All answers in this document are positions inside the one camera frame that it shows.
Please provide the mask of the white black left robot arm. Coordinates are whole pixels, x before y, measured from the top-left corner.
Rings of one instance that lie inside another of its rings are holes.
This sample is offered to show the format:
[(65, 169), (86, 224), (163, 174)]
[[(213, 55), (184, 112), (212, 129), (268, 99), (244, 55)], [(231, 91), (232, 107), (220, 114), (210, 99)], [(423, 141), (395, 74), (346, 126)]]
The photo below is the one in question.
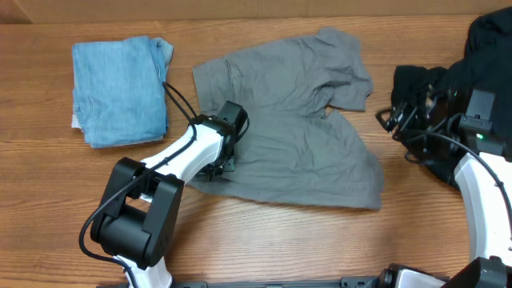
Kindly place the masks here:
[(170, 287), (164, 255), (172, 240), (185, 185), (198, 173), (215, 173), (230, 164), (245, 120), (196, 117), (179, 140), (140, 162), (122, 158), (110, 174), (98, 208), (85, 232), (104, 250), (91, 258), (123, 268), (128, 287)]

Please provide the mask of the grey shorts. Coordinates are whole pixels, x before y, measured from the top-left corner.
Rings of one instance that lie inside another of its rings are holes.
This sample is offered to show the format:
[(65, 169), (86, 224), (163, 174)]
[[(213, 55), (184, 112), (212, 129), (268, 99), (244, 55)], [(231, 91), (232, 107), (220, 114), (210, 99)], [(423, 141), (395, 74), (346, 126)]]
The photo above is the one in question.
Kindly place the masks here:
[(225, 102), (248, 113), (235, 169), (193, 188), (208, 194), (379, 210), (382, 167), (343, 116), (373, 91), (360, 41), (335, 28), (233, 52), (193, 69), (200, 110)]

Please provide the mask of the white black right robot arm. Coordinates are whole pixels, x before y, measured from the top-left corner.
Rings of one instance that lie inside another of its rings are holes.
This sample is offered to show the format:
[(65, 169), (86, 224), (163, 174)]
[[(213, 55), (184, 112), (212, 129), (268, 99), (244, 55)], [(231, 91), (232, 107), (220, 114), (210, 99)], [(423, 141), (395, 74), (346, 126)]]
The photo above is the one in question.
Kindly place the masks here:
[(382, 128), (407, 149), (407, 161), (458, 189), (470, 234), (469, 263), (455, 276), (388, 268), (379, 287), (511, 285), (511, 153), (494, 133), (495, 99), (483, 90), (448, 90), (376, 113)]

